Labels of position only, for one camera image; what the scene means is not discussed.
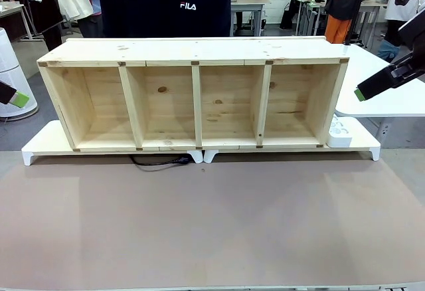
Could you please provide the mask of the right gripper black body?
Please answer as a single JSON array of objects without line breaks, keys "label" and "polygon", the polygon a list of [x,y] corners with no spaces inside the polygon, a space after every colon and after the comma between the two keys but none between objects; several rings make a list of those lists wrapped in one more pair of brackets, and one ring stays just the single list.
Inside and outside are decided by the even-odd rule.
[{"label": "right gripper black body", "polygon": [[398,30],[404,45],[410,50],[414,47],[414,42],[424,32],[424,14],[418,13],[411,20],[406,22]]}]

